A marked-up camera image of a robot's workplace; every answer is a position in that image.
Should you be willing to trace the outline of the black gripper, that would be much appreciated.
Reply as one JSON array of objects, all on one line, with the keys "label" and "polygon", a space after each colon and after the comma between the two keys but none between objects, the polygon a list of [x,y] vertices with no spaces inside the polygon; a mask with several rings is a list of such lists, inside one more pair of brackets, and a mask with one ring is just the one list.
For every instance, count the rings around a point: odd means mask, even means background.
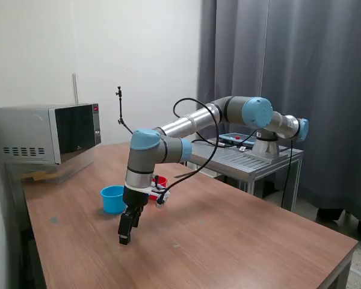
[{"label": "black gripper", "polygon": [[118,228],[119,243],[128,245],[131,240],[132,227],[137,228],[140,216],[143,212],[144,206],[149,201],[149,195],[140,191],[129,188],[127,185],[123,189],[123,202],[128,209],[134,210],[125,211],[120,216],[120,223]]}]

